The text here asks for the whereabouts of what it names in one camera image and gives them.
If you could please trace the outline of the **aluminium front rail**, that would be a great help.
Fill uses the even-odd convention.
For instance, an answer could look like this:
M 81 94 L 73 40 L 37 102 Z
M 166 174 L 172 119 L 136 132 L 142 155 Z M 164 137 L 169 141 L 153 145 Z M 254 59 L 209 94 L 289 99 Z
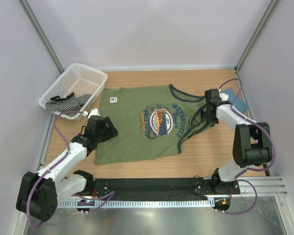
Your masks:
M 256 189 L 258 196 L 287 196 L 287 190 L 281 177 L 241 177 L 239 187 L 241 196 L 254 196 L 254 189 L 247 183 L 250 182 Z

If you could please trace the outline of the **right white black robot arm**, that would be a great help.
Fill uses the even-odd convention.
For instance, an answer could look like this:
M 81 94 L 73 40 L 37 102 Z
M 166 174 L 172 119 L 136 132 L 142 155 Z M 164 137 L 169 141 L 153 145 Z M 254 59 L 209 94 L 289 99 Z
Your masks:
M 232 159 L 217 168 L 211 178 L 211 188 L 216 194 L 226 194 L 234 187 L 237 178 L 246 171 L 273 160 L 270 127 L 266 122 L 256 122 L 239 112 L 219 89 L 205 91 L 206 110 L 203 119 L 214 126 L 223 121 L 234 131 Z

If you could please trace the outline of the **green tank top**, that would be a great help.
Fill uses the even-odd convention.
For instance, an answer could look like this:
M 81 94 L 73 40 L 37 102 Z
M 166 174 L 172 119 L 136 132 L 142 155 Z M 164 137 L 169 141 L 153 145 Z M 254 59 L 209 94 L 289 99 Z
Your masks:
M 100 143 L 95 164 L 107 165 L 154 160 L 182 152 L 182 144 L 204 132 L 203 96 L 183 92 L 172 84 L 137 88 L 105 88 L 99 113 L 109 117 L 118 131 Z

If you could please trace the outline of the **blue tank top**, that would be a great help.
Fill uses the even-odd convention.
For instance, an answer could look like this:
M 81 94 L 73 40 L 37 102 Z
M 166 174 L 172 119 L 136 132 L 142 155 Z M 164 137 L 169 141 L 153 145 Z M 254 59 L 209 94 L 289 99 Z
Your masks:
M 229 102 L 234 101 L 234 98 L 235 98 L 236 94 L 234 93 L 232 88 L 223 90 L 222 93 L 228 95 L 228 101 Z M 234 106 L 241 113 L 245 113 L 245 112 L 247 112 L 249 110 L 248 105 L 242 99 L 240 99 L 239 97 L 234 102 Z

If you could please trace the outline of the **left aluminium frame post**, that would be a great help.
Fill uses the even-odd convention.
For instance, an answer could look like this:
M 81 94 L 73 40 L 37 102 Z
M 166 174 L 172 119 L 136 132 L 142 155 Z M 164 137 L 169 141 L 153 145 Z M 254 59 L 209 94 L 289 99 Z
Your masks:
M 56 68 L 60 73 L 64 71 L 63 66 L 61 65 L 52 45 L 50 44 L 43 28 L 41 27 L 37 17 L 35 16 L 31 6 L 29 5 L 27 0 L 19 0 L 21 7 L 23 8 L 26 16 L 28 17 L 29 21 L 31 22 L 34 30 L 36 31 L 39 39 L 41 40 L 43 46 L 45 47 L 47 53 L 49 54 L 51 60 L 55 64 Z

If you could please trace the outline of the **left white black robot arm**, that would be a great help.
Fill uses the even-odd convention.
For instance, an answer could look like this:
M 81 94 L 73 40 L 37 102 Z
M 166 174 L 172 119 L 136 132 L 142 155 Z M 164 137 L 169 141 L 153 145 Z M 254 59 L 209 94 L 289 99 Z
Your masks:
M 109 117 L 89 115 L 82 132 L 53 161 L 36 173 L 27 172 L 21 180 L 16 209 L 42 222 L 48 221 L 57 205 L 81 193 L 90 195 L 95 188 L 93 175 L 83 170 L 66 175 L 79 162 L 87 158 L 100 143 L 118 135 Z

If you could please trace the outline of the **right aluminium frame post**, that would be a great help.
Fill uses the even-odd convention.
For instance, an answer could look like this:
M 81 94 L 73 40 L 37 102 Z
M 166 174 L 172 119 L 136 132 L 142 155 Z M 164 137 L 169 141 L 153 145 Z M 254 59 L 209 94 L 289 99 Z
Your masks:
M 264 31 L 267 23 L 269 22 L 271 16 L 275 12 L 276 8 L 278 7 L 280 0 L 270 0 L 268 6 L 266 7 L 264 13 L 262 14 L 255 30 L 252 33 L 251 38 L 249 39 L 246 47 L 243 50 L 242 55 L 240 56 L 237 65 L 234 68 L 235 73 L 238 73 L 239 70 L 242 68 L 244 62 L 246 61 L 249 53 L 253 49 L 254 45 L 256 44 L 257 40 L 260 38 L 262 32 Z

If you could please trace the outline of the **black white striped tank top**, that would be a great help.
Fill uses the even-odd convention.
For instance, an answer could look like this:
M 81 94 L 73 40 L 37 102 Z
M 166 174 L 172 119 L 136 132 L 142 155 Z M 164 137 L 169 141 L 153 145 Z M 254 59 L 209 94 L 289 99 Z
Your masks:
M 50 112 L 65 112 L 80 110 L 91 97 L 91 94 L 84 94 L 76 97 L 74 92 L 67 95 L 65 98 L 60 96 L 52 97 L 45 105 L 45 109 Z

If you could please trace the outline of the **aluminium frame post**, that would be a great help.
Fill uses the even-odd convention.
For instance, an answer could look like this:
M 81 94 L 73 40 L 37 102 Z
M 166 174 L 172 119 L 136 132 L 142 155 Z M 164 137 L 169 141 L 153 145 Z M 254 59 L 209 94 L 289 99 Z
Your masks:
M 262 32 L 264 31 L 267 23 L 269 22 L 271 16 L 275 12 L 276 8 L 278 7 L 280 0 L 270 0 L 268 6 L 266 7 L 264 13 L 262 14 L 255 30 L 252 33 L 251 38 L 249 39 L 246 47 L 243 50 L 242 55 L 240 56 L 237 65 L 234 68 L 235 73 L 238 73 L 239 70 L 242 68 L 244 62 L 246 61 L 249 53 L 253 49 L 254 45 L 256 44 L 257 40 L 260 38 Z
M 31 6 L 29 5 L 27 0 L 19 0 L 21 7 L 23 8 L 26 16 L 28 17 L 29 21 L 31 22 L 34 30 L 36 31 L 39 39 L 41 40 L 43 46 L 45 47 L 47 53 L 49 54 L 51 60 L 55 64 L 56 68 L 60 73 L 64 71 L 63 66 L 61 65 L 52 45 L 50 44 L 43 28 L 41 27 L 37 17 L 35 16 Z

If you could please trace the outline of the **white plastic laundry basket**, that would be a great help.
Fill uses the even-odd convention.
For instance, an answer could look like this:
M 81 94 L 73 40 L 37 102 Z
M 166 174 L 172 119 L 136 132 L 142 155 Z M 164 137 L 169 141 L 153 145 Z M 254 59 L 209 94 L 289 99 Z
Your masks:
M 38 104 L 45 108 L 47 102 L 55 96 L 66 98 L 71 93 L 74 93 L 75 97 L 89 94 L 89 99 L 80 109 L 82 112 L 88 111 L 103 91 L 107 78 L 106 73 L 90 66 L 79 63 L 71 64 L 44 92 Z

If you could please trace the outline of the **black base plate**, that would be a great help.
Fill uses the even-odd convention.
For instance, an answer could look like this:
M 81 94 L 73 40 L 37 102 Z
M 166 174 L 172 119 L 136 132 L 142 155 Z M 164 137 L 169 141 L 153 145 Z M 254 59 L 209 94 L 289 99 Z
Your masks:
M 103 197 L 114 191 L 113 201 L 194 201 L 207 195 L 239 195 L 237 181 L 222 183 L 220 180 L 201 178 L 138 178 L 94 179 L 96 196 Z

